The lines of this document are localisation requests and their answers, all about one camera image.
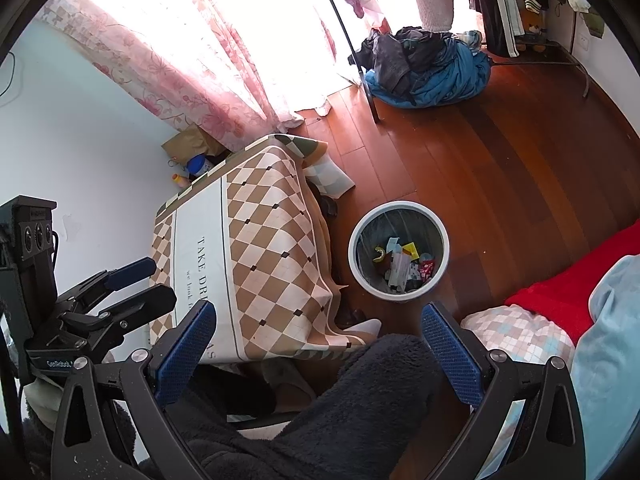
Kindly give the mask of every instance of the brown paper bag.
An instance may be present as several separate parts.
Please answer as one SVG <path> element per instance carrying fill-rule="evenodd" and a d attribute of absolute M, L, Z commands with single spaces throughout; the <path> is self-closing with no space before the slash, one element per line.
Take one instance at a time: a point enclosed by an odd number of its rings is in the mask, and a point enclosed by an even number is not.
<path fill-rule="evenodd" d="M 226 150 L 197 124 L 192 124 L 183 132 L 173 136 L 162 147 L 172 160 L 183 166 L 201 153 L 215 156 Z"/>

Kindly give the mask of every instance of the blue gripper pad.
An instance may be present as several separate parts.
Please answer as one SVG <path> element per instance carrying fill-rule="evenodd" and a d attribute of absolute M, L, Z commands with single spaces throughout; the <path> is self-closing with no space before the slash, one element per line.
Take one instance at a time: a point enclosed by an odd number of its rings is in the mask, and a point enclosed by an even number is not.
<path fill-rule="evenodd" d="M 484 397 L 480 368 L 432 304 L 422 310 L 422 336 L 460 401 L 479 406 Z"/>
<path fill-rule="evenodd" d="M 155 392 L 158 406 L 164 408 L 180 398 L 215 329 L 216 309 L 207 302 L 158 367 Z"/>

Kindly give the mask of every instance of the wooden floor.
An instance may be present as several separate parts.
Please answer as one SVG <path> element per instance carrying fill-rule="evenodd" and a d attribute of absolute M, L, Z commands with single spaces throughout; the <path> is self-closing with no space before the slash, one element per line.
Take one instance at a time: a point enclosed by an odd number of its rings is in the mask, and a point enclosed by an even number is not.
<path fill-rule="evenodd" d="M 482 94 L 457 105 L 400 110 L 376 101 L 377 125 L 355 87 L 330 97 L 327 117 L 307 113 L 294 133 L 326 140 L 356 183 L 330 225 L 350 308 L 380 319 L 384 333 L 418 334 L 427 301 L 441 300 L 458 319 L 500 305 L 632 224 L 640 212 L 640 140 L 599 88 L 587 99 L 583 89 L 572 67 L 500 66 Z M 441 218 L 451 254 L 432 293 L 389 304 L 357 285 L 346 251 L 366 212 L 399 199 Z M 467 414 L 445 388 L 394 480 L 425 478 Z"/>

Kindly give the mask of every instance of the white wall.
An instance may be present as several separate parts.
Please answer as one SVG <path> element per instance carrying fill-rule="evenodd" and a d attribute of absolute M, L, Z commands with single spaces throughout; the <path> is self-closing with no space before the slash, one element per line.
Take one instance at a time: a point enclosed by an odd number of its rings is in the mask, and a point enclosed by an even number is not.
<path fill-rule="evenodd" d="M 18 194 L 58 202 L 60 293 L 149 254 L 155 212 L 177 192 L 161 147 L 175 131 L 48 25 L 31 23 L 12 52 L 14 82 L 0 98 L 0 204 Z M 11 65 L 8 58 L 0 69 L 0 89 Z M 145 280 L 108 301 L 146 286 Z M 143 330 L 131 333 L 116 358 L 146 339 Z"/>
<path fill-rule="evenodd" d="M 556 1 L 550 1 L 550 7 L 555 7 Z M 553 9 L 546 14 L 546 28 L 548 38 L 561 43 L 567 50 L 571 42 L 573 11 L 569 5 L 559 6 L 558 18 Z M 587 39 L 587 49 L 584 49 L 580 36 Z M 640 135 L 640 76 L 629 61 L 618 40 L 605 28 L 602 39 L 589 34 L 584 20 L 578 15 L 575 27 L 574 56 L 584 65 L 589 75 L 611 97 L 613 102 L 626 116 L 636 133 Z"/>

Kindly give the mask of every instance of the trash can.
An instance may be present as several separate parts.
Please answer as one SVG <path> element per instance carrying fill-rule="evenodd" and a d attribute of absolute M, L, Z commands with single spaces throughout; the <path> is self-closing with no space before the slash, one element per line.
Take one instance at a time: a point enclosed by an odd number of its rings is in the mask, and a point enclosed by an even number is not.
<path fill-rule="evenodd" d="M 395 292 L 380 275 L 373 260 L 389 238 L 399 243 L 413 242 L 418 253 L 429 253 L 434 260 L 431 279 L 410 292 Z M 436 214 L 425 206 L 399 200 L 369 211 L 351 234 L 349 266 L 357 282 L 370 294 L 387 301 L 405 302 L 429 292 L 440 281 L 449 263 L 449 236 Z"/>

